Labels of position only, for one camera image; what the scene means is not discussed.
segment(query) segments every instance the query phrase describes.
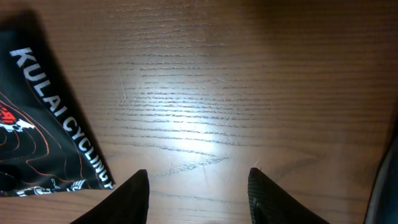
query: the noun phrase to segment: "wooden table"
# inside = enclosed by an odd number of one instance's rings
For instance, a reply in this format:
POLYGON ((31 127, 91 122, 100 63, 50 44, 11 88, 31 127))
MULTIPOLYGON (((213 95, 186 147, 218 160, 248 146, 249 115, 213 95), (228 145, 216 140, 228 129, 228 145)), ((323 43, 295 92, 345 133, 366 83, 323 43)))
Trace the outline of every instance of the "wooden table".
MULTIPOLYGON (((150 178, 148 223, 250 223, 261 168, 331 223, 361 223, 395 120, 397 1, 0 0, 32 9, 114 178, 150 178)), ((68 223, 111 191, 0 199, 68 223)))

